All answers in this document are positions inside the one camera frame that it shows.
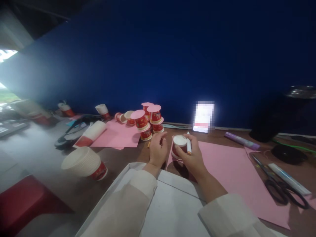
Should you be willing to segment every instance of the blue backdrop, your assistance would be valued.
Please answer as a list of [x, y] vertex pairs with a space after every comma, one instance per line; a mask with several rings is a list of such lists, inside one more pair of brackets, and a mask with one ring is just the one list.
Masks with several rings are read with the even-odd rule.
[[[111, 114], [162, 106], [190, 123], [215, 101], [216, 125], [250, 128], [262, 101], [315, 85], [312, 1], [123, 1], [94, 5], [0, 65], [0, 82], [56, 109]], [[316, 135], [316, 102], [284, 131]]]

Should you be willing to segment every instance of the white sleeve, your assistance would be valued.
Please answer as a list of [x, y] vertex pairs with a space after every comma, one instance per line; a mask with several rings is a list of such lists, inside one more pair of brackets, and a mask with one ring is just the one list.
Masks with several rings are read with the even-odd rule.
[[81, 237], [138, 237], [157, 187], [156, 178], [140, 170], [112, 193]]
[[238, 194], [226, 194], [213, 200], [199, 214], [214, 237], [276, 237]]
[[129, 181], [129, 184], [144, 193], [151, 200], [157, 188], [157, 179], [151, 173], [139, 170]]

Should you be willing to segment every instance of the black scissors handle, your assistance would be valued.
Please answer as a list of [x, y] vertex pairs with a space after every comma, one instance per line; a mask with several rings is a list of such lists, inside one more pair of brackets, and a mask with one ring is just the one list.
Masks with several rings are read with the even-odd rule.
[[267, 179], [267, 181], [264, 183], [266, 185], [267, 190], [269, 191], [271, 197], [278, 203], [287, 205], [289, 203], [288, 198], [285, 195], [285, 192], [283, 189], [272, 179]]
[[[288, 185], [285, 182], [278, 182], [278, 185], [281, 187], [282, 191], [287, 195], [287, 197], [298, 207], [302, 208], [302, 209], [308, 209], [309, 208], [309, 204], [306, 201], [306, 199], [298, 192], [296, 191], [294, 188], [292, 188], [290, 185]], [[295, 197], [293, 197], [293, 195], [289, 192], [289, 190], [293, 193], [295, 193], [304, 203], [304, 205], [300, 204]]]

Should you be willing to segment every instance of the left hand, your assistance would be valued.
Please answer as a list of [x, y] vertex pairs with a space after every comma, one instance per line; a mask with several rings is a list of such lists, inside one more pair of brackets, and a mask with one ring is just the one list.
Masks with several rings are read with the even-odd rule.
[[155, 133], [152, 136], [150, 143], [150, 160], [149, 164], [152, 164], [159, 169], [166, 161], [166, 156], [168, 152], [167, 140], [166, 140], [167, 132], [163, 133]]

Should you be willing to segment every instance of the hand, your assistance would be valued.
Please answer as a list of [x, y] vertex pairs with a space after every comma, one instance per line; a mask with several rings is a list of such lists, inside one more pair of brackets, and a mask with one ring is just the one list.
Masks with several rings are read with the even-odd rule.
[[166, 140], [167, 132], [163, 133], [155, 133], [152, 136], [150, 143], [150, 160], [149, 164], [152, 164], [159, 169], [166, 161], [166, 156], [168, 152], [167, 140]]
[[175, 146], [178, 155], [181, 157], [183, 163], [187, 167], [187, 169], [193, 174], [195, 179], [199, 181], [200, 179], [203, 179], [207, 175], [209, 175], [209, 172], [207, 171], [203, 158], [201, 150], [198, 146], [198, 140], [195, 136], [192, 136], [190, 134], [184, 134], [186, 138], [191, 140], [191, 147], [192, 147], [192, 153], [191, 155], [188, 155], [185, 153], [180, 147], [177, 145]]

